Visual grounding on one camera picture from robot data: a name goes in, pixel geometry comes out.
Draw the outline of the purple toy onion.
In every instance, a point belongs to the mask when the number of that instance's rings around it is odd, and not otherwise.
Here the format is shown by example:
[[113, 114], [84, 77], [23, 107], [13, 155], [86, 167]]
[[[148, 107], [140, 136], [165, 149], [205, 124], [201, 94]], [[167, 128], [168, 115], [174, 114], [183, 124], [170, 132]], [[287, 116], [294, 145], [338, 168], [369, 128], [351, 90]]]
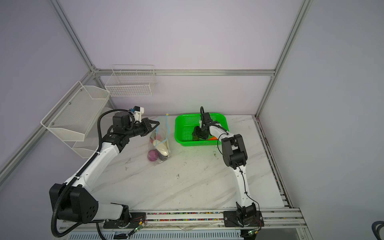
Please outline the purple toy onion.
[[148, 160], [149, 160], [150, 162], [155, 162], [155, 161], [158, 160], [158, 158], [159, 158], [159, 153], [158, 153], [157, 150], [150, 150], [150, 151], [148, 152]]

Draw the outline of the green plastic basket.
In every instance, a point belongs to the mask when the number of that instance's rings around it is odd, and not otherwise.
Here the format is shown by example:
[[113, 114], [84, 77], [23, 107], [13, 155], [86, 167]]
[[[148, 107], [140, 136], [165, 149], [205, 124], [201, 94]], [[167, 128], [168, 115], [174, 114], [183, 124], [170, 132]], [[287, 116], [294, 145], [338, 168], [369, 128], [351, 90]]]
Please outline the green plastic basket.
[[193, 141], [193, 130], [196, 126], [200, 126], [201, 114], [186, 114], [180, 115], [175, 119], [175, 140], [183, 147], [197, 147], [197, 146], [212, 146], [218, 143], [216, 141], [209, 140], [198, 140]]

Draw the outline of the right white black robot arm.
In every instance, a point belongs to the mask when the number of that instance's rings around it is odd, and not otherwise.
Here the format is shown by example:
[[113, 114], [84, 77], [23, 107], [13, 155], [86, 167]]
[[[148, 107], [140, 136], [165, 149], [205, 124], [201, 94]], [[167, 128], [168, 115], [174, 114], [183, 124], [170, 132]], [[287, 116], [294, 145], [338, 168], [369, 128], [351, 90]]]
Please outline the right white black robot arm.
[[233, 170], [237, 182], [237, 225], [245, 227], [257, 221], [260, 205], [249, 194], [249, 185], [246, 179], [248, 154], [242, 135], [230, 133], [218, 121], [214, 121], [210, 113], [205, 112], [204, 108], [201, 107], [199, 125], [194, 128], [192, 136], [194, 141], [215, 137], [217, 143], [221, 143], [221, 145], [217, 145], [219, 152], [225, 165]]

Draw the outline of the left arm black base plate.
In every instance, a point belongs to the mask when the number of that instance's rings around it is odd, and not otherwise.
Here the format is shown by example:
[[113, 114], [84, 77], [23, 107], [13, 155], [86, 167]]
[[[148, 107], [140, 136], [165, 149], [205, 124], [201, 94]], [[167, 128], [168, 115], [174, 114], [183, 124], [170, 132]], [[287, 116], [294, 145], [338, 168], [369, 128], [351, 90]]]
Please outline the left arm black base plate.
[[107, 220], [104, 229], [134, 229], [140, 225], [140, 222], [145, 222], [147, 214], [144, 212], [130, 212], [127, 217], [119, 220]]

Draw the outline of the white toy radish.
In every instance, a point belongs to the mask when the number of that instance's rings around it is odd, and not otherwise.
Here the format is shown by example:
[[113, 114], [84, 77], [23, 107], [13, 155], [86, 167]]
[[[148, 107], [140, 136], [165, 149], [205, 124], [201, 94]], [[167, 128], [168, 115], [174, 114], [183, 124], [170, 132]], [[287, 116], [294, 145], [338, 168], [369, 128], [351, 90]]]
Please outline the white toy radish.
[[154, 145], [154, 148], [164, 157], [168, 157], [170, 155], [170, 150], [165, 142]]

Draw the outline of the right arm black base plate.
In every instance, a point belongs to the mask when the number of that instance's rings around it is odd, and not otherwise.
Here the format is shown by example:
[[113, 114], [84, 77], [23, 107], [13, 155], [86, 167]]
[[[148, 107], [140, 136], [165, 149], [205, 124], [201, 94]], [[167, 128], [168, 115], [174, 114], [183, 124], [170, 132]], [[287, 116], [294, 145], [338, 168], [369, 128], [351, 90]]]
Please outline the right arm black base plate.
[[260, 211], [240, 216], [236, 211], [224, 211], [225, 227], [262, 228], [265, 226], [264, 218]]

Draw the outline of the white mesh lower shelf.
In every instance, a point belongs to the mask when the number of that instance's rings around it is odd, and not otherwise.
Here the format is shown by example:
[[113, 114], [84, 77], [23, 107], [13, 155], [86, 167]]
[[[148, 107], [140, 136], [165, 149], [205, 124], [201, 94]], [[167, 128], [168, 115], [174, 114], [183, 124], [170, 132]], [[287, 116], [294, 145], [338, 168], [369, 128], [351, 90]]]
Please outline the white mesh lower shelf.
[[[102, 137], [107, 133], [110, 126], [113, 124], [113, 116], [117, 112], [109, 113], [101, 119], [101, 131]], [[98, 138], [98, 118], [94, 125], [91, 127], [89, 133], [82, 142], [68, 142], [71, 149], [83, 159], [90, 158], [94, 151], [98, 149], [99, 138]]]

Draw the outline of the aluminium front rail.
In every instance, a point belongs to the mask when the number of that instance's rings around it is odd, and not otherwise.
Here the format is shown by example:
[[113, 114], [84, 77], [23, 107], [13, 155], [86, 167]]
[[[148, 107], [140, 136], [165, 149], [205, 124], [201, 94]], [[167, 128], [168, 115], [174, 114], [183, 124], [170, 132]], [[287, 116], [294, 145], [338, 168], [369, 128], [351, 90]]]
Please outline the aluminium front rail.
[[133, 229], [142, 222], [145, 229], [200, 230], [200, 229], [279, 229], [307, 228], [307, 223], [299, 209], [264, 209], [254, 217], [241, 220], [235, 210], [196, 210], [196, 211], [149, 211], [130, 212], [131, 221], [104, 220], [104, 229]]

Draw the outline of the white mesh shelf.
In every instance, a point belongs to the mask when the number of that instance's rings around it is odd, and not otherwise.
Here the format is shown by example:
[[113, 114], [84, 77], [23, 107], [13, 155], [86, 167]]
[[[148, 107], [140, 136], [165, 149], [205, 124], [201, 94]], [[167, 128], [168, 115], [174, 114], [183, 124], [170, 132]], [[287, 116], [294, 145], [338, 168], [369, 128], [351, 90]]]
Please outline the white mesh shelf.
[[41, 125], [63, 142], [83, 142], [109, 98], [109, 91], [77, 82]]
[[[102, 137], [107, 133], [110, 126], [113, 124], [113, 116], [117, 112], [109, 113], [101, 119], [101, 131]], [[68, 142], [71, 149], [83, 159], [90, 158], [94, 151], [98, 149], [99, 138], [98, 138], [98, 118], [94, 125], [91, 127], [89, 133], [82, 142]]]

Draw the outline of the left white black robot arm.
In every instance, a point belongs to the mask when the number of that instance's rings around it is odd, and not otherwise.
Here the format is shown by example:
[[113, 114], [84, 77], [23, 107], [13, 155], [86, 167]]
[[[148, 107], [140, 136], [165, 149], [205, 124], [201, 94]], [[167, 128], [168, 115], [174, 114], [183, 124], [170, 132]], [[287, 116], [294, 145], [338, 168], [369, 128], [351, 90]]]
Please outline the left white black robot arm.
[[101, 203], [92, 195], [96, 181], [109, 163], [117, 157], [130, 139], [144, 137], [155, 130], [160, 122], [142, 118], [137, 120], [129, 110], [114, 110], [113, 124], [102, 134], [101, 114], [97, 121], [98, 148], [82, 167], [63, 184], [54, 184], [50, 191], [53, 209], [52, 224], [57, 220], [88, 224], [97, 221], [118, 221], [127, 225], [131, 214], [127, 205]]

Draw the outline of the clear zip bag blue zipper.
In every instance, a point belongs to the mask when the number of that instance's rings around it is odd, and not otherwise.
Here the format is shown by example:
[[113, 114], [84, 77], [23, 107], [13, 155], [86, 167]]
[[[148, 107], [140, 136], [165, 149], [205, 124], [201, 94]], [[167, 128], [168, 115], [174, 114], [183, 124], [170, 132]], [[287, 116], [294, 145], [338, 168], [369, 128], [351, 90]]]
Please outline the clear zip bag blue zipper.
[[160, 164], [168, 160], [171, 156], [171, 148], [169, 144], [170, 125], [168, 117], [169, 114], [158, 117], [156, 121], [160, 124], [150, 135], [147, 158], [152, 164]]

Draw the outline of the red toy pepper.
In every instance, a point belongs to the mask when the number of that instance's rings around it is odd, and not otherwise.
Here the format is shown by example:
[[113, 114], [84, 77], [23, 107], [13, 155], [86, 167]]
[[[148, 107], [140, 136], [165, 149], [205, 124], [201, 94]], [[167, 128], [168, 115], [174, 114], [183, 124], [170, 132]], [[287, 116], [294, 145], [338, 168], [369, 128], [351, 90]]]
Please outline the red toy pepper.
[[163, 138], [162, 137], [159, 137], [159, 136], [155, 136], [153, 138], [151, 138], [152, 140], [152, 144], [156, 145], [156, 144], [159, 144], [163, 141]]

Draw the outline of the white mesh upper shelf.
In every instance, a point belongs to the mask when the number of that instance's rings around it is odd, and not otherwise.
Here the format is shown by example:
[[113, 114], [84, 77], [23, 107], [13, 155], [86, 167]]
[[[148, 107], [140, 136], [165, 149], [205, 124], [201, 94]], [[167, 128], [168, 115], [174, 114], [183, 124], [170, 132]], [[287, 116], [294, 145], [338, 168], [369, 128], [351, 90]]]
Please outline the white mesh upper shelf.
[[77, 82], [41, 125], [63, 142], [83, 142], [109, 98], [109, 91]]

